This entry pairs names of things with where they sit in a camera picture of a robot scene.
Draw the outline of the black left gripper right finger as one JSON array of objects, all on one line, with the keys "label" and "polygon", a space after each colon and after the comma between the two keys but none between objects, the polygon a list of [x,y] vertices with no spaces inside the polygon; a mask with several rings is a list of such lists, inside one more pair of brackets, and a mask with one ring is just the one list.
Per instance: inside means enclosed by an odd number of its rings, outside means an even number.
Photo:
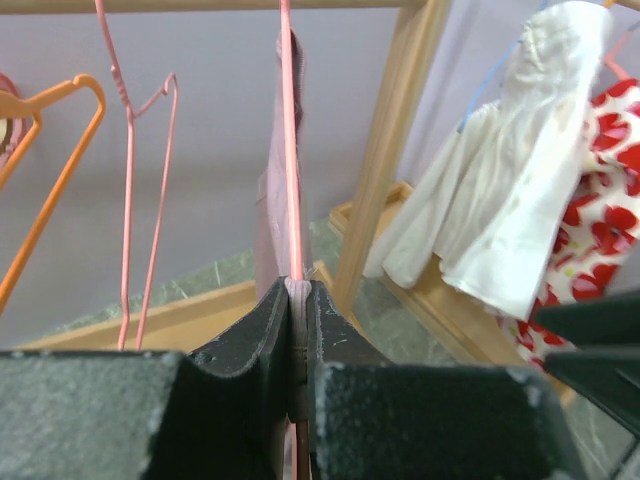
[{"label": "black left gripper right finger", "polygon": [[395,364],[314,282],[307,301],[317,479],[582,479],[550,382],[527,367]]}]

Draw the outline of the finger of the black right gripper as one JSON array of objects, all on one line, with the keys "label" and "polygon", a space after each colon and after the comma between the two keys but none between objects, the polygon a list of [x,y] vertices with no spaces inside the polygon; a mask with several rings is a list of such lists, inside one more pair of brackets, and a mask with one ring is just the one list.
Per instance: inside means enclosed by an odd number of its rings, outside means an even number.
[{"label": "finger of the black right gripper", "polygon": [[599,347],[555,352],[544,369],[639,437],[639,348]]},{"label": "finger of the black right gripper", "polygon": [[638,346],[639,291],[541,307],[533,321],[575,346]]}]

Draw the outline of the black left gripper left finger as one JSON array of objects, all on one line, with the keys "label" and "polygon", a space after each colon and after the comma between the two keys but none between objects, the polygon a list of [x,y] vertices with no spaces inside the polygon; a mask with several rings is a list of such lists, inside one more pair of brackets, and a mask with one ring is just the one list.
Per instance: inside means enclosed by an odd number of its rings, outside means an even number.
[{"label": "black left gripper left finger", "polygon": [[2,477],[280,477],[288,316],[277,281],[191,354],[3,353]]}]

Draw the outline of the mauve pink top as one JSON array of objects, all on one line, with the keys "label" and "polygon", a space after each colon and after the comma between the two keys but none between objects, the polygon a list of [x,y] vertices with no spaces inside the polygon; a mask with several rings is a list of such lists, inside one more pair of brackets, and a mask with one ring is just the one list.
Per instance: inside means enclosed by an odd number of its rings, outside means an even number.
[{"label": "mauve pink top", "polygon": [[[303,122],[302,88],[304,57],[296,34],[291,32],[292,72],[296,142]],[[254,239],[255,289],[259,303],[271,285],[281,276],[290,274],[290,248],[288,228],[288,201],[286,189],[286,164],[284,150],[284,113],[281,78],[276,87],[276,100],[272,133],[266,170],[258,181],[256,198],[256,232]],[[305,273],[310,278],[313,267],[311,238],[307,216],[306,197],[303,193],[302,166],[298,154],[300,221],[302,253]]]}]

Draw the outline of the orange hanger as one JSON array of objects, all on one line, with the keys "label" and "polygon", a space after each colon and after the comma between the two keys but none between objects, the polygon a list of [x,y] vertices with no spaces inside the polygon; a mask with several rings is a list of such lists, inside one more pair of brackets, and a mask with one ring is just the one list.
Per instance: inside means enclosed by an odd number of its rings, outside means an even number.
[{"label": "orange hanger", "polygon": [[31,125],[25,133],[25,136],[1,166],[1,185],[5,186],[41,134],[44,126],[43,112],[47,108],[60,103],[83,89],[89,90],[92,93],[95,99],[95,110],[84,127],[68,159],[55,164],[59,168],[59,173],[57,175],[49,174],[47,176],[50,183],[50,190],[43,196],[44,203],[1,282],[2,308],[5,308],[9,303],[10,297],[25,266],[33,254],[55,208],[58,206],[62,194],[101,126],[106,113],[106,97],[99,81],[86,73],[80,73],[71,80],[63,81],[29,98],[20,98],[7,91],[1,93],[1,116],[3,118],[11,120],[29,119],[31,121]]}]

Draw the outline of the pink plastic hanger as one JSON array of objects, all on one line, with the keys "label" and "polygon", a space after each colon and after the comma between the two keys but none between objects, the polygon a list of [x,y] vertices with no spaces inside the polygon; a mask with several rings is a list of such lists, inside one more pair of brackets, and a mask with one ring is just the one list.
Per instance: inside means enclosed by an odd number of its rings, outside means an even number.
[{"label": "pink plastic hanger", "polygon": [[[1,74],[1,91],[10,93],[18,99],[22,98],[21,92],[18,90],[12,80],[5,74]],[[1,118],[1,172],[9,173],[9,160],[14,154],[15,149],[24,139],[27,133],[26,118]]]}]

